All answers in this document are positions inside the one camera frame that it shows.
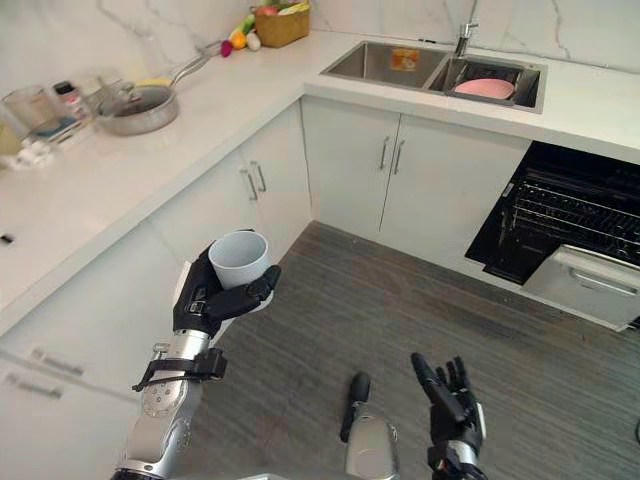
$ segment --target white cup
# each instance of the white cup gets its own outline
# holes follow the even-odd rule
[[[211,245],[209,261],[225,290],[251,283],[271,266],[269,242],[256,232],[228,233]]]

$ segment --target wicker basket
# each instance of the wicker basket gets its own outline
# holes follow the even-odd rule
[[[291,15],[256,15],[256,30],[265,47],[284,47],[309,35],[309,10]]]

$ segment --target cabinet door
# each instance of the cabinet door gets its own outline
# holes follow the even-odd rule
[[[314,97],[302,106],[313,217],[377,239],[400,115]]]
[[[381,243],[464,271],[468,246],[529,143],[403,115]]]
[[[122,395],[171,335],[181,264],[142,223],[5,335],[0,350]]]
[[[138,410],[0,358],[0,478],[110,478]]]
[[[192,261],[216,238],[243,228],[262,231],[255,196],[236,150],[169,200],[148,221],[181,261]]]
[[[240,149],[258,189],[258,210],[271,259],[277,262],[311,221],[300,103],[291,105]]]

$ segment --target double sink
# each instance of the double sink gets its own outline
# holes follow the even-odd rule
[[[398,63],[398,57],[402,60],[403,55],[410,58],[408,63]],[[362,42],[322,73],[541,113],[547,67],[477,55],[456,57],[429,48]],[[514,93],[502,100],[455,91],[457,85],[478,78],[509,81],[515,87]]]

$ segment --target white countertop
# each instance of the white countertop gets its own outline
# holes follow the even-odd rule
[[[50,165],[0,174],[0,233],[16,239],[0,245],[0,335],[305,93],[640,164],[638,76],[471,50],[548,65],[538,115],[319,75],[363,39],[313,31],[282,49],[215,58],[178,85],[181,113],[162,130],[92,134]]]

